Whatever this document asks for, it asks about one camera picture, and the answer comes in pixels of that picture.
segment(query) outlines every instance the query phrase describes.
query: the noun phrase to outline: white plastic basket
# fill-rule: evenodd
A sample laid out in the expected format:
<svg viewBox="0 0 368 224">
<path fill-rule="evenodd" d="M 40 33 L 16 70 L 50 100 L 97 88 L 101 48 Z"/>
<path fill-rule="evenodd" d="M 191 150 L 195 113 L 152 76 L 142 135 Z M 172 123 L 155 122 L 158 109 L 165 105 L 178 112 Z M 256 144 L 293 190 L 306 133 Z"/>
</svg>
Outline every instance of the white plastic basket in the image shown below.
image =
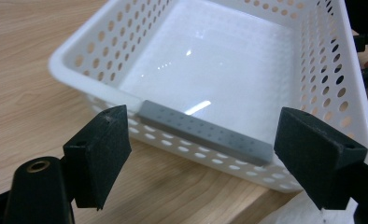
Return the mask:
<svg viewBox="0 0 368 224">
<path fill-rule="evenodd" d="M 127 105 L 133 138 L 283 192 L 301 187 L 276 156 L 256 166 L 147 126 L 136 113 L 151 100 L 273 144 L 288 106 L 368 147 L 343 0 L 110 1 L 54 52 L 50 71 L 83 91 L 95 112 Z"/>
</svg>

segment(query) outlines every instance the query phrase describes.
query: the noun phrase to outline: basket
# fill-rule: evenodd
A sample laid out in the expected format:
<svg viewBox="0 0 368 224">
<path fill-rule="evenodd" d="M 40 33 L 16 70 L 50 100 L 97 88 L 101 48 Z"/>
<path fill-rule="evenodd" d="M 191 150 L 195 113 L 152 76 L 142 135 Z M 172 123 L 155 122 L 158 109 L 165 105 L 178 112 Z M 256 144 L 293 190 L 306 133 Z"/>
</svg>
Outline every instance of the basket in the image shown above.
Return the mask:
<svg viewBox="0 0 368 224">
<path fill-rule="evenodd" d="M 94 112 L 127 105 L 133 138 L 282 192 L 301 189 L 273 152 L 282 106 L 368 147 L 343 0 L 110 1 L 50 71 Z"/>
</svg>

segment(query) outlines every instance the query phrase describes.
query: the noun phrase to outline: basket bottom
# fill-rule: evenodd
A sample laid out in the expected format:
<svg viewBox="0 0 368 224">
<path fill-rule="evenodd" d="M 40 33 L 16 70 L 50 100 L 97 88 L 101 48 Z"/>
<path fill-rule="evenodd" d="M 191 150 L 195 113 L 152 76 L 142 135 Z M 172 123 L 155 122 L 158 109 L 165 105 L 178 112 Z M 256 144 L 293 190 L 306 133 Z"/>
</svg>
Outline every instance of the basket bottom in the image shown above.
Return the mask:
<svg viewBox="0 0 368 224">
<path fill-rule="evenodd" d="M 118 88 L 273 144 L 292 99 L 293 35 L 209 1 L 179 1 Z"/>
</svg>

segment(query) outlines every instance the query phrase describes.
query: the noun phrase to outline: wood grain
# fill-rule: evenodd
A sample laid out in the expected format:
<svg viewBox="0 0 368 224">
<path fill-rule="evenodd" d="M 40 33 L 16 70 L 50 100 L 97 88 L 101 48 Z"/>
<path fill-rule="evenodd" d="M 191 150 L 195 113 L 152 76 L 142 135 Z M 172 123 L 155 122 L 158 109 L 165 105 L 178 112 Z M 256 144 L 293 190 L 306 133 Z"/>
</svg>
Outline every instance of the wood grain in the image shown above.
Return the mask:
<svg viewBox="0 0 368 224">
<path fill-rule="evenodd" d="M 104 2 L 0 1 L 0 193 L 22 163 L 62 157 L 62 145 L 92 118 L 47 63 Z M 293 197 L 135 140 L 132 146 L 105 209 L 75 209 L 77 223 L 257 223 Z"/>
</svg>

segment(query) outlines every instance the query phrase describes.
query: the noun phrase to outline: wooden surface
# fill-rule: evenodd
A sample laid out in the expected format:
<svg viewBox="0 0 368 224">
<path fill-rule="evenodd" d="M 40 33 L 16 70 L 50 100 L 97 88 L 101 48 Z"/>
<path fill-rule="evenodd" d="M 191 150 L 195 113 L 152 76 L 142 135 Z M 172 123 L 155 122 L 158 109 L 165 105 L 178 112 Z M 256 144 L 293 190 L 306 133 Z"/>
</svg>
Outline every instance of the wooden surface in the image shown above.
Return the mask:
<svg viewBox="0 0 368 224">
<path fill-rule="evenodd" d="M 62 157 L 62 145 L 92 118 L 47 62 L 104 2 L 0 0 L 0 193 L 22 163 Z M 77 223 L 257 223 L 293 197 L 135 140 L 132 146 L 105 209 L 75 209 Z"/>
</svg>

